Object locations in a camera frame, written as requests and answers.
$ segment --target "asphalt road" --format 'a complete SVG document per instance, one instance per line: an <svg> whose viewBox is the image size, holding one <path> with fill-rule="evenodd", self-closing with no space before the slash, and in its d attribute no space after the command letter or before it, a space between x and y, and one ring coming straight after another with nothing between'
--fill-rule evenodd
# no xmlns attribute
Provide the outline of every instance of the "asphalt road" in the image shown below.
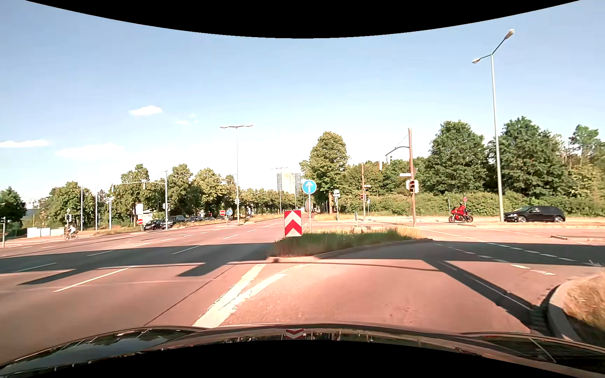
<svg viewBox="0 0 605 378"><path fill-rule="evenodd" d="M435 241L310 264L265 262L282 219L17 241L0 248L0 363L144 325L356 320L529 332L551 288L605 270L605 241L551 237L605 230L431 223L422 232Z"/></svg>

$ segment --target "cloud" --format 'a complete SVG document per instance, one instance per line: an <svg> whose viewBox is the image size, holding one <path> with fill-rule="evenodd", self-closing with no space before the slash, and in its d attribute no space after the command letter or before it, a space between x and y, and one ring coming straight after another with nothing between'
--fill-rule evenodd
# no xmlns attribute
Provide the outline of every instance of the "cloud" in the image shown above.
<svg viewBox="0 0 605 378"><path fill-rule="evenodd" d="M145 107L140 107L137 110L130 110L130 114L133 116L150 116L156 113L162 113L163 110L160 107L149 105Z"/></svg>
<svg viewBox="0 0 605 378"><path fill-rule="evenodd" d="M0 142L0 148L16 149L16 148L24 148L24 147L43 147L43 146L47 146L49 144L50 143L48 141L45 141L43 139L39 139L37 141L24 141L24 142L6 141L6 142Z"/></svg>
<svg viewBox="0 0 605 378"><path fill-rule="evenodd" d="M122 153L123 146L105 143L103 145L87 145L55 152L56 156L68 159L104 159Z"/></svg>

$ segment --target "tall building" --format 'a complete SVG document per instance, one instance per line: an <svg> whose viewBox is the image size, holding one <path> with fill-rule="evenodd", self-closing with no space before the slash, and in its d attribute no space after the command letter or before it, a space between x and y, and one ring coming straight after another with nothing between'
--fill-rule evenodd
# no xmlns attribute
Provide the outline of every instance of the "tall building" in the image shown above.
<svg viewBox="0 0 605 378"><path fill-rule="evenodd" d="M277 190L283 193L295 193L300 187L300 174L291 173L290 170L281 171L277 174Z"/></svg>

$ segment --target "red and white chevron sign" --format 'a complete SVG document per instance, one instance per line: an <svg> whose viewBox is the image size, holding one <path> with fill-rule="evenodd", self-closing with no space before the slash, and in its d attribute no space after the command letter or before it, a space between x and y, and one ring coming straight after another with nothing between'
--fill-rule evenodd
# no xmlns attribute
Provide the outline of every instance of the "red and white chevron sign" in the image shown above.
<svg viewBox="0 0 605 378"><path fill-rule="evenodd" d="M301 236L303 233L302 219L300 210L284 211L284 237Z"/></svg>

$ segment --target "road sign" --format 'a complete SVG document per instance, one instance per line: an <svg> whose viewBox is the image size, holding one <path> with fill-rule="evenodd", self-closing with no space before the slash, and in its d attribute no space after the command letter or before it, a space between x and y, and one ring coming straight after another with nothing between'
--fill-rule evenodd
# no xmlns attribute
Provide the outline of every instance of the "road sign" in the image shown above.
<svg viewBox="0 0 605 378"><path fill-rule="evenodd" d="M300 210L284 211L284 237L301 236L303 233L302 219Z"/></svg>
<svg viewBox="0 0 605 378"><path fill-rule="evenodd" d="M302 185L302 191L305 194L312 194L317 191L317 184L312 180L305 180Z"/></svg>

